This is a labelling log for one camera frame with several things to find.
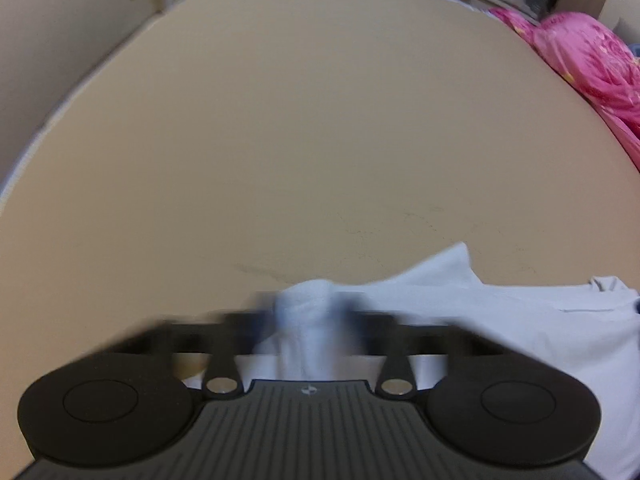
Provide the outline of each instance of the pink floral fabric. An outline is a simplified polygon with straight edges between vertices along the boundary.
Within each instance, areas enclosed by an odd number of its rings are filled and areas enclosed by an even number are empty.
[[[640,58],[586,14],[561,12],[535,26],[513,10],[490,12],[591,102],[640,170]]]

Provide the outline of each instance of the round table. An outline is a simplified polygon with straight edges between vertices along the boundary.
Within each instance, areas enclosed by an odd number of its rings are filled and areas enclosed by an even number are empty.
[[[0,218],[0,476],[25,387],[140,320],[356,283],[463,240],[490,283],[640,285],[640,178],[502,23],[446,0],[186,0]]]

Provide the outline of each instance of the white cloth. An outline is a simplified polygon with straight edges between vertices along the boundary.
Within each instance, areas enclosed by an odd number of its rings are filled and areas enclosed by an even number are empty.
[[[245,384],[257,378],[373,382],[381,358],[348,355],[348,338],[333,311],[341,294],[357,294],[366,308],[395,313],[407,324],[456,319],[576,377],[602,409],[588,464],[607,480],[628,480],[640,468],[638,293],[617,278],[579,286],[484,285],[466,245],[457,244],[382,282],[300,283],[278,297],[282,329],[260,348],[271,355],[239,358]],[[444,374],[439,356],[412,364],[419,388]],[[198,386],[197,378],[190,382]]]

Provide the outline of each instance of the folded white fabric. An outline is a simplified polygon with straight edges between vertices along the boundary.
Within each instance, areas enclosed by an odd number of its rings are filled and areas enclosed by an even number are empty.
[[[383,282],[300,283],[278,297],[282,330],[261,348],[271,355],[241,360],[245,384],[255,378],[374,380],[380,358],[348,355],[348,338],[332,310],[341,294],[356,294],[366,308],[395,313],[407,324],[459,320],[576,377],[602,409],[588,464],[607,480],[628,480],[640,469],[638,294],[617,278],[580,286],[484,285],[466,246],[457,244]],[[444,373],[437,356],[417,357],[413,366],[419,388]]]

